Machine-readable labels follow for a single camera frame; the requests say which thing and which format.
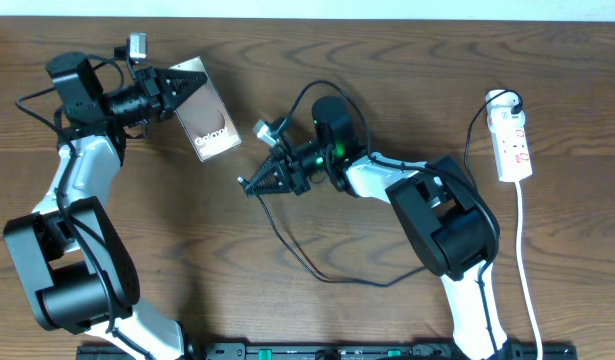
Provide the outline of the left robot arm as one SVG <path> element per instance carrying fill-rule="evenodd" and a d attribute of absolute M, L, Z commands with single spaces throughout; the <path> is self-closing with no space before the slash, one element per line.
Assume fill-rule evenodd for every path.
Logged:
<path fill-rule="evenodd" d="M 57 135 L 59 165 L 42 200 L 8 221 L 3 238 L 42 328 L 103 339 L 133 359 L 203 359 L 204 348 L 178 321 L 142 299 L 105 206 L 128 129 L 170 119 L 208 76 L 136 70 L 135 62 L 118 47 L 110 59 L 69 52 L 46 64 L 62 102 L 45 123 Z"/>

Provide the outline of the bronze Galaxy smartphone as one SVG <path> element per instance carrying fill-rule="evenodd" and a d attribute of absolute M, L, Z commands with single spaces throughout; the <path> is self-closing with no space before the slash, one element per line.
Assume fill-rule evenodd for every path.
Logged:
<path fill-rule="evenodd" d="M 207 81 L 177 110 L 178 118 L 201 162 L 241 145 L 242 139 L 200 57 L 171 66 L 203 72 Z"/>

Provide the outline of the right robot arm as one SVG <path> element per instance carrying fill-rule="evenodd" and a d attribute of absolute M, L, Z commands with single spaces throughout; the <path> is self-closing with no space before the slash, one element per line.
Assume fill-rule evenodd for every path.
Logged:
<path fill-rule="evenodd" d="M 453 340 L 469 359 L 499 359 L 508 340 L 492 285 L 500 228 L 477 191 L 449 157 L 404 162 L 371 151 L 351 122 L 349 104 L 318 99 L 311 114 L 316 137 L 293 146 L 288 118 L 260 120 L 253 131 L 270 148 L 259 170 L 241 182 L 249 196 L 307 192 L 324 172 L 340 192 L 392 206 L 423 266 L 441 279 L 453 320 Z"/>

